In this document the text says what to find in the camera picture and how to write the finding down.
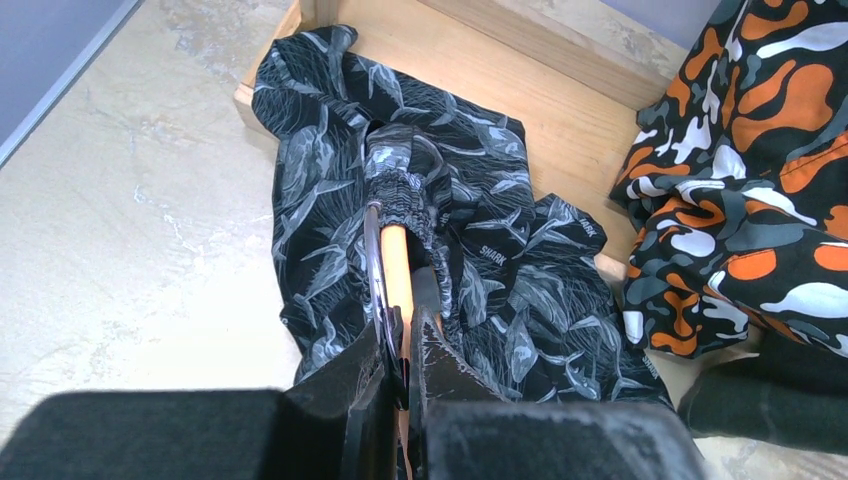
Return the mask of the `orange hanger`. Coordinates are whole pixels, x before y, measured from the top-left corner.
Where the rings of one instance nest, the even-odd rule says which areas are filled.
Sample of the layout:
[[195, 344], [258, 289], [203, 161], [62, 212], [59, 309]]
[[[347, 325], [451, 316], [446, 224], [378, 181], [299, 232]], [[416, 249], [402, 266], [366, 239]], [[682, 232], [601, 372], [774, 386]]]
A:
[[394, 407], [395, 444], [401, 448], [405, 477], [414, 477], [409, 460], [409, 363], [414, 298], [407, 232], [404, 226], [382, 225], [382, 205], [368, 203], [364, 217], [364, 246], [369, 277], [373, 326], [379, 359], [388, 376], [390, 404]]

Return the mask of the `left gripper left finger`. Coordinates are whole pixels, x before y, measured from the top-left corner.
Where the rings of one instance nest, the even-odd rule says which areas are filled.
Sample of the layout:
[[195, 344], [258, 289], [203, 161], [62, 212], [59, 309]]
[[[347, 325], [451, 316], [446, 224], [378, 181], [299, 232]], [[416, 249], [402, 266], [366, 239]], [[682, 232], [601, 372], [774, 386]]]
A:
[[283, 479], [394, 479], [395, 392], [373, 325], [282, 394]]

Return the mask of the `dark shark print shorts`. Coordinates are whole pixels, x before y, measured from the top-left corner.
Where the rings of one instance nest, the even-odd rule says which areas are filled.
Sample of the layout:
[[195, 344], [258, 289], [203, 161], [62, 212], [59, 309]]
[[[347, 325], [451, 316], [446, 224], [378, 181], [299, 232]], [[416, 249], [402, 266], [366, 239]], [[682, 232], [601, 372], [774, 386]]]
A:
[[501, 397], [671, 403], [628, 345], [589, 214], [533, 196], [522, 124], [351, 52], [336, 25], [274, 41], [252, 108], [279, 140], [273, 263], [304, 380], [370, 325], [363, 221], [400, 225], [442, 331]]

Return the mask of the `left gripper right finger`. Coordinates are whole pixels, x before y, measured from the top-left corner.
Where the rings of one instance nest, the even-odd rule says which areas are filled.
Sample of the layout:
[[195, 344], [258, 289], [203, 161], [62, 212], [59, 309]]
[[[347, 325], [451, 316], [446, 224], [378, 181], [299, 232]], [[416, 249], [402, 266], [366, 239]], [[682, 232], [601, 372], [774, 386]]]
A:
[[449, 345], [427, 307], [411, 321], [409, 439], [413, 479], [488, 479], [486, 460], [466, 434], [473, 408], [499, 401], [479, 374]]

